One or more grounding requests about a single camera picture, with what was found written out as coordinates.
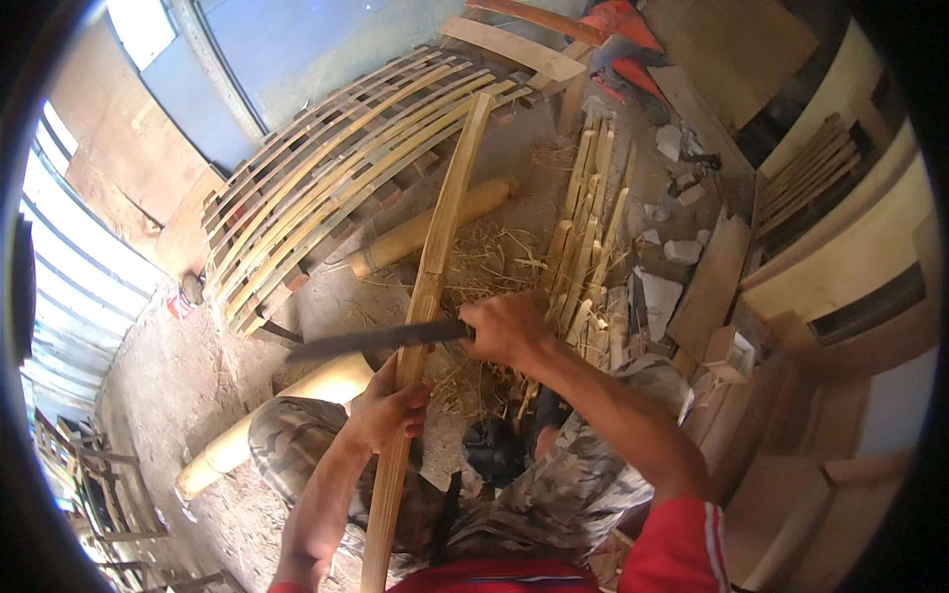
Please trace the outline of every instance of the person's left hand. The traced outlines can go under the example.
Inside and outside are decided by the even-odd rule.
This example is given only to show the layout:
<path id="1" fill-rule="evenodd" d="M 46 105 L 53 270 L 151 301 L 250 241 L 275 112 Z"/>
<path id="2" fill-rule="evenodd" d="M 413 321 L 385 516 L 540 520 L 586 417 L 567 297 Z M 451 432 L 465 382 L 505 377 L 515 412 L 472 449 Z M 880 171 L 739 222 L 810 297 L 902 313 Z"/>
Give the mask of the person's left hand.
<path id="1" fill-rule="evenodd" d="M 367 455 L 379 453 L 385 442 L 400 428 L 409 438 L 415 438 L 422 432 L 425 408 L 432 395 L 433 383 L 421 380 L 393 393 L 398 354 L 390 356 L 373 376 L 352 416 L 340 431 L 340 437 Z"/>

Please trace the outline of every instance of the corrugated metal sheet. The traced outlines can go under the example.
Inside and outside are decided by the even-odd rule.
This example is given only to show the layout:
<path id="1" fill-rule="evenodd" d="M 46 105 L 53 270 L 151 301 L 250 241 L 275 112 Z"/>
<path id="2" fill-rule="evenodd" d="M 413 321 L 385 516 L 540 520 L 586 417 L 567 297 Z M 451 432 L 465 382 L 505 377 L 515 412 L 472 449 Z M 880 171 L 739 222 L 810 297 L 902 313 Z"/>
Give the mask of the corrugated metal sheet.
<path id="1" fill-rule="evenodd" d="M 75 140 L 47 103 L 20 212 L 36 254 L 33 357 L 20 369 L 28 408 L 84 419 L 125 332 L 164 274 L 112 233 L 66 183 Z"/>

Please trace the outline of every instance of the leg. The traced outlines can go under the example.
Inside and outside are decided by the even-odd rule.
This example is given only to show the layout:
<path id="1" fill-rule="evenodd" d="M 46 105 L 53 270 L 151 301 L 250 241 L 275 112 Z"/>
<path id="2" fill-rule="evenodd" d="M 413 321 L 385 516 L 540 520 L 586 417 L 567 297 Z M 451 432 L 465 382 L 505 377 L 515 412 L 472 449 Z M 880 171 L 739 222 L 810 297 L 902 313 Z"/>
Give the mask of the leg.
<path id="1" fill-rule="evenodd" d="M 274 398 L 251 423 L 251 459 L 267 483 L 288 506 L 296 504 L 323 453 L 346 422 L 337 403 L 306 398 Z M 349 505 L 349 524 L 340 549 L 362 559 L 369 504 L 376 479 L 376 462 L 369 461 Z M 402 491 L 390 572 L 394 576 L 424 567 L 432 524 L 441 512 L 441 492 L 409 467 Z"/>
<path id="2" fill-rule="evenodd" d="M 639 357 L 615 376 L 658 401 L 679 422 L 692 404 L 692 389 L 661 357 Z M 652 495 L 640 473 L 574 412 L 550 450 L 493 503 L 462 514 L 449 553 L 509 555 L 516 550 L 582 564 L 626 509 Z"/>

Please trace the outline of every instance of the machete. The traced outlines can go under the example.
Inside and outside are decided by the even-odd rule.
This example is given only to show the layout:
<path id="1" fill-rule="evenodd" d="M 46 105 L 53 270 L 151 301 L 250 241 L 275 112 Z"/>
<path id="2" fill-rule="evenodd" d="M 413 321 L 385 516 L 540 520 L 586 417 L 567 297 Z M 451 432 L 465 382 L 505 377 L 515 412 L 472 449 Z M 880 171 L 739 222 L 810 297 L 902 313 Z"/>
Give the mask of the machete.
<path id="1" fill-rule="evenodd" d="M 474 337 L 475 329 L 457 319 L 441 319 L 428 324 L 391 325 L 310 342 L 290 352 L 287 364 L 328 360 L 358 350 L 398 348 Z"/>

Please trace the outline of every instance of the person's right hand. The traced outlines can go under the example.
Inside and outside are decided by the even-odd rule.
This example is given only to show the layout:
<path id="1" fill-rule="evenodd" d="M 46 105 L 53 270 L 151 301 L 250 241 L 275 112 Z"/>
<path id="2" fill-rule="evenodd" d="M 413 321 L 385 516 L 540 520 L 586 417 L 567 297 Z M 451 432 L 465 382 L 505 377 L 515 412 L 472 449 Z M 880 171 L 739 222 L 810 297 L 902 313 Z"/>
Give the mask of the person's right hand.
<path id="1" fill-rule="evenodd" d="M 509 292 L 462 305 L 458 318 L 475 330 L 474 340 L 463 342 L 472 358 L 523 370 L 528 358 L 553 340 L 537 308 L 538 298 L 529 292 Z"/>

